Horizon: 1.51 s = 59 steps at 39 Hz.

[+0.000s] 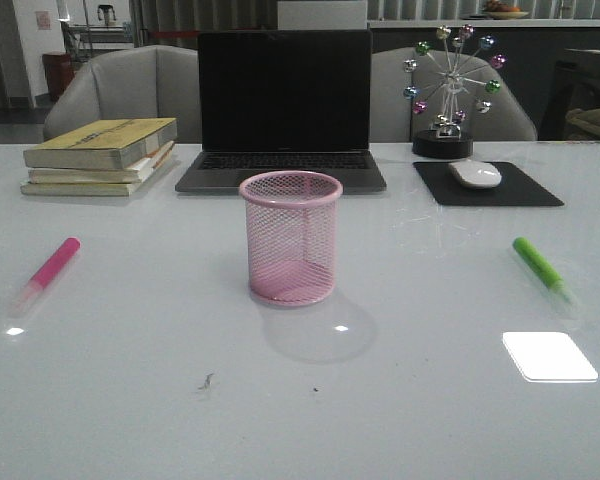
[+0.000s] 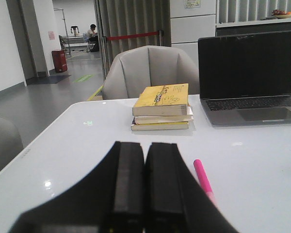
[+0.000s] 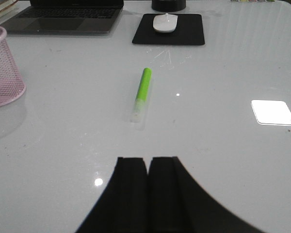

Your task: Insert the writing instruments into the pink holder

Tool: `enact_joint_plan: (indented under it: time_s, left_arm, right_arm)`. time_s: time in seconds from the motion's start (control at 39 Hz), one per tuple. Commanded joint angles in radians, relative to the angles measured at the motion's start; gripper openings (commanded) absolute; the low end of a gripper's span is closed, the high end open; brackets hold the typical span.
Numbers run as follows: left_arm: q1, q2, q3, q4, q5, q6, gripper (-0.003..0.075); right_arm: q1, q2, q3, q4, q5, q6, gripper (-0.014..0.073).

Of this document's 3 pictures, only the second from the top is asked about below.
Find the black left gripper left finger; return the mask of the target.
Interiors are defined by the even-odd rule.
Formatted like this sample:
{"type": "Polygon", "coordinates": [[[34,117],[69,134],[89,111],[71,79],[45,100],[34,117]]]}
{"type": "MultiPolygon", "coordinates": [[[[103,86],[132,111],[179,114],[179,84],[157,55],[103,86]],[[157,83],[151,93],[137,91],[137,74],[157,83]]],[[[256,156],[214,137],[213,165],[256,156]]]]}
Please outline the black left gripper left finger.
{"type": "Polygon", "coordinates": [[[84,178],[22,213],[11,233],[141,233],[144,155],[140,144],[115,142],[84,178]]]}

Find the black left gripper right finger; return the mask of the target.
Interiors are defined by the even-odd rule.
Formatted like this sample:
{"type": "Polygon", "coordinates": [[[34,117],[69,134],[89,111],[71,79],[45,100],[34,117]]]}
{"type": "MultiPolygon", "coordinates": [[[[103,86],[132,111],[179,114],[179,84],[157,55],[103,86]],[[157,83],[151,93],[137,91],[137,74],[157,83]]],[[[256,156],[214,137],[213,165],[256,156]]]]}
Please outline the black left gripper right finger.
{"type": "Polygon", "coordinates": [[[237,232],[193,177],[177,144],[151,144],[145,178],[146,232],[237,232]]]}

